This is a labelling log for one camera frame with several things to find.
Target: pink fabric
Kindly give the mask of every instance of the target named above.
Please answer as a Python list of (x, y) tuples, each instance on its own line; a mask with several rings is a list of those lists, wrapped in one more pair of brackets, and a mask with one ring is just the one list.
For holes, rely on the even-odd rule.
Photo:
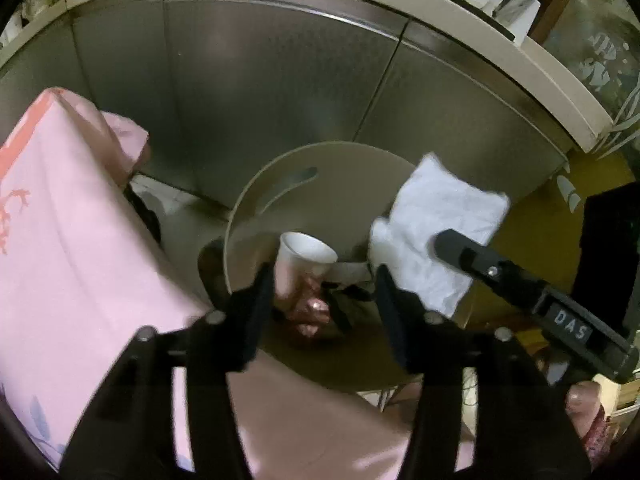
[(146, 139), (49, 89), (0, 150), (0, 382), (53, 463), (133, 333), (204, 310), (120, 191)]
[[(176, 330), (206, 309), (175, 283), (120, 192), (146, 136), (50, 89), (0, 149), (0, 383), (55, 465), (135, 331)], [(408, 431), (361, 399), (303, 380), (263, 352), (230, 389), (258, 480), (396, 478)], [(188, 466), (180, 381), (174, 404)]]

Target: stainless steel wall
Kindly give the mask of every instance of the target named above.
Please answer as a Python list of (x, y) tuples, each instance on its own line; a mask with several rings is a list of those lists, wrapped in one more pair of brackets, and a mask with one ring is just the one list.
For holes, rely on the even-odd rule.
[(62, 16), (0, 69), (0, 144), (45, 88), (60, 86), (89, 95), (68, 16)]
[[(332, 1), (324, 0), (323, 10)], [(321, 140), (353, 139), (406, 21), (394, 15), (396, 30), (383, 32), (304, 3), (165, 3), (199, 189), (225, 205), (276, 156)]]
[(411, 23), (356, 140), (418, 163), (435, 152), (473, 186), (517, 200), (563, 162), (549, 114), (501, 72)]
[(329, 139), (412, 162), (436, 151), (514, 199), (539, 186), (564, 130), (479, 56), (407, 23), (359, 0), (96, 0), (2, 69), (0, 140), (64, 86), (149, 130), (147, 173), (227, 206), (273, 157)]

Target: paper cup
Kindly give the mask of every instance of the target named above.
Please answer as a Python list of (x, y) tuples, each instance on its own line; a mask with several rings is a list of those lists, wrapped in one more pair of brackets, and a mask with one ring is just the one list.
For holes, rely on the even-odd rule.
[(305, 276), (321, 281), (337, 261), (338, 254), (317, 238), (295, 232), (281, 234), (274, 266), (277, 303), (288, 304), (300, 289)]

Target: white tile floor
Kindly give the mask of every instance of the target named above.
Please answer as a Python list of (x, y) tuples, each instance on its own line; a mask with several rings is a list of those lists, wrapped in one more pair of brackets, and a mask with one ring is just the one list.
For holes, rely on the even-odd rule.
[(133, 191), (158, 216), (162, 248), (176, 273), (199, 298), (209, 303), (198, 274), (198, 255), (210, 241), (224, 237), (226, 221), (204, 200), (138, 174)]

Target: white towel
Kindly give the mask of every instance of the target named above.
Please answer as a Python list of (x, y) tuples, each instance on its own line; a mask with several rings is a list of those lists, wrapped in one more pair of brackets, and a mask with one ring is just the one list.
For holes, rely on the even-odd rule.
[(389, 220), (371, 227), (369, 260), (386, 264), (398, 288), (415, 292), (426, 309), (451, 317), (472, 279), (433, 254), (433, 237), (455, 229), (486, 245), (509, 209), (506, 195), (485, 192), (449, 173), (430, 153), (400, 189)]

